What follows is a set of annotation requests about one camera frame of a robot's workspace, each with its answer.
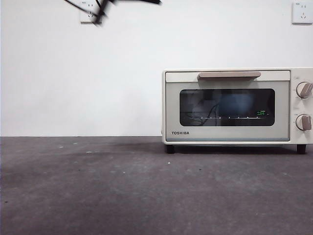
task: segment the oven leg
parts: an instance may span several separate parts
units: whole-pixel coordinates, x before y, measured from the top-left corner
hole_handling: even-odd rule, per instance
[[[298,154],[305,154],[306,144],[297,144],[297,153]]]
[[[175,148],[173,145],[165,145],[165,152],[169,154],[175,153]]]

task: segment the cream toaster oven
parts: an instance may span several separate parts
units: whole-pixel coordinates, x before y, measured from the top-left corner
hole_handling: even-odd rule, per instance
[[[175,145],[313,143],[313,68],[166,70],[162,141]]]

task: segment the oven knob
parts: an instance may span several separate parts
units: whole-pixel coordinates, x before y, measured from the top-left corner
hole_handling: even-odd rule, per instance
[[[312,94],[313,84],[309,82],[301,82],[297,86],[297,94],[301,98],[308,98]]]
[[[309,115],[298,116],[295,124],[302,131],[309,131],[312,129],[311,117]]]

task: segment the glass window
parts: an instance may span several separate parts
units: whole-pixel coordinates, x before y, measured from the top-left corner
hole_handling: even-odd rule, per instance
[[[183,126],[272,126],[273,89],[182,90],[179,95]]]

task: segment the electrical outlet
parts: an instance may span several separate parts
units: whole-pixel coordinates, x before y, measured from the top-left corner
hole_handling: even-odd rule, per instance
[[[85,9],[88,10],[89,13],[80,11],[80,22],[83,24],[89,24],[92,23],[96,20],[96,16],[93,15],[93,12],[96,13],[99,10],[99,6],[97,4],[97,2],[95,0],[86,0],[86,1],[82,1],[80,6]]]
[[[313,3],[310,1],[296,1],[293,3],[292,23],[293,24],[312,24],[313,22]]]

